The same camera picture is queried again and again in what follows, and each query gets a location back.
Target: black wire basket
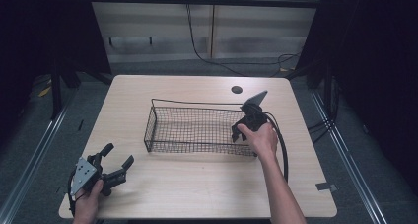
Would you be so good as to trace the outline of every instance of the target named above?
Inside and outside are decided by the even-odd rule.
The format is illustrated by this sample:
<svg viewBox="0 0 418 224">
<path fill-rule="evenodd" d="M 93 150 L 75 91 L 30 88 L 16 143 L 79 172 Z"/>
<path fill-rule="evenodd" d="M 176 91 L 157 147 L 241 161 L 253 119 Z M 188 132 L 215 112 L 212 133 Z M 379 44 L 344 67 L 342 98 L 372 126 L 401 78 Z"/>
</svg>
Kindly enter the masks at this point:
<svg viewBox="0 0 418 224">
<path fill-rule="evenodd" d="M 156 107 L 156 101 L 170 104 L 169 107 Z M 153 99 L 144 137 L 147 151 L 255 156 L 248 145 L 236 144 L 232 139 L 232 126 L 244 116 L 242 111 L 193 107 L 197 104 L 201 107 L 234 105 Z"/>
</svg>

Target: person's right hand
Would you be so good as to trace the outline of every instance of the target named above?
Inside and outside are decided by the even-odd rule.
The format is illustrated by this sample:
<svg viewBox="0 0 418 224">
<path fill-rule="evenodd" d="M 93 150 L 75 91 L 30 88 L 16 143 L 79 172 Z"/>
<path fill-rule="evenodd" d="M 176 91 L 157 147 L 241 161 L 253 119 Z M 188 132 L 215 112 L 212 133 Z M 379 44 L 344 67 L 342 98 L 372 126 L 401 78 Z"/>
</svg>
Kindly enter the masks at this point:
<svg viewBox="0 0 418 224">
<path fill-rule="evenodd" d="M 248 139 L 249 147 L 260 159 L 276 157 L 277 133 L 270 122 L 264 123 L 258 131 L 251 131 L 246 125 L 238 124 L 237 128 Z"/>
</svg>

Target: wooden table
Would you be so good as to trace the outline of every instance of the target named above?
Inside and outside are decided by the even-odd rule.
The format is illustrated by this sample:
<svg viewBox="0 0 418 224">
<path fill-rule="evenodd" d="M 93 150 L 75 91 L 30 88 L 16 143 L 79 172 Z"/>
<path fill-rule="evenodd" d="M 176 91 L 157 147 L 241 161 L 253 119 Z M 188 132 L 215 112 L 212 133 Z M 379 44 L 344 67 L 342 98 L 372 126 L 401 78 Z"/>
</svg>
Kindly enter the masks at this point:
<svg viewBox="0 0 418 224">
<path fill-rule="evenodd" d="M 232 87 L 243 88 L 234 94 Z M 99 218 L 269 218 L 261 164 L 257 158 L 218 153 L 148 153 L 144 145 L 151 99 L 243 103 L 268 90 L 261 106 L 276 117 L 289 156 L 289 185 L 307 217 L 332 217 L 336 207 L 291 85 L 286 79 L 186 76 L 117 76 L 109 89 L 83 157 L 109 142 L 104 172 L 135 162 L 127 182 L 100 199 Z M 239 110 L 239 106 L 219 106 Z M 278 149 L 282 164 L 282 154 Z M 72 218 L 64 198 L 59 214 Z"/>
</svg>

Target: black cable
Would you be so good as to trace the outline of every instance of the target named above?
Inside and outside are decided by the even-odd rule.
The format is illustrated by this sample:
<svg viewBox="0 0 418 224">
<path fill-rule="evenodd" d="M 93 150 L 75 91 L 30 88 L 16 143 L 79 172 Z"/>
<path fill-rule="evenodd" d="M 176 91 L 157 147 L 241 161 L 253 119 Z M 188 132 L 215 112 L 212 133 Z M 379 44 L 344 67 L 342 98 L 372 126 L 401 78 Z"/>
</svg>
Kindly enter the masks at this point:
<svg viewBox="0 0 418 224">
<path fill-rule="evenodd" d="M 86 192 L 84 192 L 83 194 L 81 194 L 79 197 L 76 198 L 75 202 L 78 201 L 78 199 L 80 199 L 82 196 L 86 195 Z"/>
<path fill-rule="evenodd" d="M 73 177 L 76 175 L 76 169 L 74 169 L 71 174 L 70 178 L 68 179 L 67 183 L 67 195 L 68 195 L 68 201 L 70 202 L 70 211 L 73 216 L 76 214 L 76 201 L 73 200 L 71 197 L 71 182 L 73 181 Z"/>
<path fill-rule="evenodd" d="M 310 70 L 314 69 L 317 65 L 319 65 L 322 61 L 324 60 L 324 58 L 318 58 L 314 61 L 312 61 L 311 63 L 309 63 L 307 66 L 303 67 L 303 68 L 299 68 L 296 69 L 295 71 L 293 71 L 292 73 L 286 75 L 284 78 L 288 79 L 289 81 L 299 77 L 301 75 L 305 75 L 307 74 Z"/>
<path fill-rule="evenodd" d="M 321 139 L 328 131 L 329 131 L 329 129 L 326 129 L 326 131 L 324 133 L 322 133 L 316 140 L 313 141 L 313 144 L 317 143 L 319 141 L 319 139 Z"/>
<path fill-rule="evenodd" d="M 224 64 L 222 64 L 222 63 L 216 63 L 216 62 L 212 62 L 212 61 L 205 60 L 205 59 L 203 59 L 203 58 L 199 55 L 199 53 L 197 53 L 196 46 L 195 46 L 195 44 L 194 44 L 193 28 L 192 28 L 192 26 L 191 26 L 190 6 L 187 4 L 187 5 L 185 5 L 185 7 L 186 7 L 186 9 L 187 9 L 187 20 L 188 20 L 188 27 L 189 27 L 189 29 L 190 29 L 191 44 L 193 45 L 193 50 L 194 50 L 194 53 L 196 54 L 196 56 L 197 56 L 200 60 L 202 60 L 203 62 L 205 62 L 205 63 L 208 63 L 208 64 L 213 64 L 213 65 L 218 65 L 218 66 L 221 66 L 221 67 L 223 67 L 223 68 L 225 68 L 225 69 L 227 69 L 227 70 L 229 70 L 229 71 L 231 71 L 231 72 L 233 72 L 233 73 L 235 73 L 235 74 L 238 74 L 238 75 L 243 76 L 243 77 L 248 77 L 248 76 L 246 76 L 246 75 L 244 75 L 244 74 L 242 74 L 242 73 L 240 73 L 240 72 L 237 72 L 237 71 L 235 71 L 235 70 L 233 70 L 233 69 L 231 69 L 231 68 L 229 68 L 229 67 L 225 66 L 225 65 L 224 65 Z"/>
<path fill-rule="evenodd" d="M 191 24 L 190 5 L 186 4 L 186 10 L 187 10 L 188 26 L 189 26 L 189 29 L 190 29 L 191 44 L 193 45 L 194 53 L 196 54 L 196 56 L 200 60 L 202 60 L 205 63 L 221 66 L 221 67 L 223 67 L 223 68 L 225 68 L 225 69 L 227 69 L 227 70 L 229 70 L 229 71 L 231 71 L 231 72 L 233 72 L 235 74 L 238 74 L 240 76 L 243 76 L 243 77 L 249 77 L 249 76 L 248 75 L 244 75 L 243 73 L 240 73 L 238 71 L 235 71 L 235 70 L 231 69 L 230 67 L 228 67 L 227 65 L 235 65 L 235 64 L 241 64 L 241 65 L 274 65 L 274 64 L 279 64 L 279 69 L 274 74 L 272 74 L 272 75 L 269 76 L 271 78 L 271 77 L 276 76 L 278 73 L 280 73 L 281 63 L 283 63 L 283 62 L 285 62 L 287 60 L 290 60 L 290 59 L 292 59 L 295 56 L 299 56 L 301 54 L 301 52 L 296 53 L 296 54 L 284 53 L 284 54 L 279 55 L 279 57 L 277 59 L 277 62 L 272 62 L 272 63 L 248 63 L 248 62 L 243 62 L 243 63 L 240 63 L 240 62 L 217 63 L 217 62 L 213 62 L 213 61 L 209 61 L 209 60 L 203 59 L 199 55 L 199 53 L 197 52 L 196 46 L 195 46 L 195 43 L 194 43 L 193 27 L 192 27 L 192 24 Z M 291 56 L 291 57 L 289 57 L 289 58 L 287 58 L 287 59 L 285 59 L 283 61 L 280 61 L 280 58 L 283 57 L 283 56 Z"/>
<path fill-rule="evenodd" d="M 283 139 L 283 135 L 280 132 L 279 124 L 277 123 L 276 118 L 274 117 L 273 114 L 271 114 L 269 112 L 263 112 L 259 108 L 255 107 L 252 104 L 248 104 L 248 106 L 251 106 L 254 110 L 256 110 L 256 111 L 264 114 L 265 115 L 265 118 L 271 123 L 271 125 L 273 125 L 273 129 L 276 131 L 277 138 L 279 139 L 279 142 L 280 142 L 280 148 L 282 149 L 282 156 L 283 156 L 283 177 L 285 178 L 285 180 L 287 182 L 289 180 L 289 159 L 288 159 L 288 155 L 287 155 L 287 149 L 286 149 L 285 140 Z"/>
<path fill-rule="evenodd" d="M 344 45 L 344 43 L 345 43 L 345 41 L 346 41 L 346 39 L 347 39 L 347 35 L 348 35 L 348 32 L 349 32 L 349 30 L 351 29 L 351 26 L 353 25 L 353 22 L 354 22 L 354 18 L 355 18 L 355 15 L 356 15 L 356 12 L 358 11 L 358 9 L 359 9 L 359 6 L 360 6 L 360 1 L 361 0 L 357 0 L 356 1 L 356 4 L 355 4 L 355 7 L 354 7 L 354 10 L 352 11 L 352 13 L 351 13 L 351 16 L 350 16 L 350 20 L 349 20 L 349 23 L 348 23 L 348 25 L 347 25 L 347 28 L 345 28 L 345 30 L 344 30 L 344 33 L 343 33 L 343 37 L 342 37 L 342 40 L 341 40 L 341 42 L 339 43 L 339 45 L 338 45 L 338 47 L 337 47 L 337 49 L 336 49 L 336 53 L 335 53 L 335 56 L 334 57 L 337 57 L 337 55 L 339 55 L 340 53 L 341 53 L 341 50 L 342 50 L 342 48 L 343 48 L 343 45 Z M 336 121 L 336 119 L 337 119 L 337 112 L 338 112 L 338 104 L 339 104 L 339 89 L 338 88 L 336 88 L 336 89 L 334 89 L 334 106 L 335 106 L 335 109 L 334 110 L 332 110 L 332 112 L 331 112 L 331 121 L 333 121 L 333 123 L 332 123 L 332 125 L 334 125 L 334 122 Z"/>
<path fill-rule="evenodd" d="M 339 108 L 340 90 L 339 90 L 338 84 L 337 84 L 337 82 L 335 80 L 332 81 L 332 85 L 333 85 L 333 94 L 332 94 L 332 96 L 333 96 L 333 100 L 332 100 L 333 101 L 333 104 L 332 104 L 331 114 L 329 115 L 329 117 L 326 120 L 324 120 L 322 122 L 319 122 L 316 125 L 313 125 L 313 126 L 311 126 L 311 127 L 308 128 L 308 130 L 312 130 L 314 128 L 318 128 L 319 127 L 319 129 L 310 132 L 310 134 L 313 134 L 313 133 L 316 133 L 318 131 L 323 130 L 323 128 L 326 127 L 326 131 L 323 134 L 321 134 L 317 139 L 315 139 L 313 141 L 313 144 L 315 144 L 316 142 L 318 142 L 318 140 L 320 138 L 322 138 L 326 134 L 326 132 L 328 132 L 329 130 L 331 130 L 332 127 L 335 126 L 335 121 L 337 120 L 338 108 Z"/>
<path fill-rule="evenodd" d="M 296 54 L 289 54 L 289 53 L 281 54 L 281 55 L 277 58 L 277 63 L 279 64 L 279 69 L 278 69 L 276 72 L 274 72 L 272 75 L 268 76 L 268 77 L 269 77 L 269 78 L 272 78 L 272 77 L 276 76 L 278 73 L 280 73 L 280 70 L 282 69 L 282 63 L 283 63 L 283 62 L 286 62 L 286 61 L 288 61 L 288 60 L 292 59 L 293 57 L 295 57 L 295 56 L 300 56 L 300 55 L 301 55 L 301 52 L 296 53 Z M 280 61 L 280 58 L 281 58 L 281 57 L 283 57 L 283 56 L 290 56 L 290 57 L 289 57 L 289 58 L 287 58 L 287 59 L 285 59 L 285 60 L 283 60 L 283 61 Z"/>
</svg>

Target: aluminum rail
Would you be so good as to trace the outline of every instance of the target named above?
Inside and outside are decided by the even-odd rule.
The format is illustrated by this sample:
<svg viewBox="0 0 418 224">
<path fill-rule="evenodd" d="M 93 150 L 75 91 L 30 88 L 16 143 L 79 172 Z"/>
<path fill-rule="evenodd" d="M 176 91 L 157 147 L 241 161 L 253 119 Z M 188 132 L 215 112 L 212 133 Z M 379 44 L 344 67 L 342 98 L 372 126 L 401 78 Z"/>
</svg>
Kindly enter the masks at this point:
<svg viewBox="0 0 418 224">
<path fill-rule="evenodd" d="M 15 215 L 26 196 L 32 181 L 35 178 L 36 172 L 39 169 L 40 164 L 46 155 L 46 152 L 51 146 L 52 140 L 55 137 L 58 128 L 61 126 L 62 120 L 67 113 L 68 106 L 73 101 L 76 92 L 76 90 L 73 90 L 61 112 L 54 120 L 49 123 L 45 134 L 40 139 L 34 154 L 28 162 L 25 170 L 22 172 L 18 182 L 15 184 L 13 190 L 10 192 L 9 196 L 0 209 L 0 224 L 10 224 L 15 218 Z"/>
<path fill-rule="evenodd" d="M 372 218 L 373 223 L 375 224 L 387 224 L 386 219 L 384 218 L 383 212 L 377 202 L 375 196 L 373 195 L 372 191 L 370 190 L 369 186 L 367 185 L 366 181 L 364 180 L 359 168 L 357 167 L 354 158 L 351 156 L 350 150 L 348 149 L 344 139 L 342 138 L 338 128 L 327 121 L 328 117 L 326 111 L 324 109 L 323 100 L 320 97 L 318 92 L 313 92 L 313 101 L 316 105 L 317 110 L 320 113 L 323 121 L 326 124 L 326 128 L 329 129 L 329 135 L 337 149 L 345 168 L 347 169 L 348 174 L 353 181 L 354 186 L 356 187 L 357 192 L 362 199 L 366 210 L 368 211 L 370 217 Z"/>
<path fill-rule="evenodd" d="M 341 6 L 341 3 L 322 3 L 316 0 L 48 0 L 48 1 L 88 1 L 104 3 L 151 3 L 151 4 L 190 4 L 227 5 L 316 9 L 321 5 Z"/>
</svg>

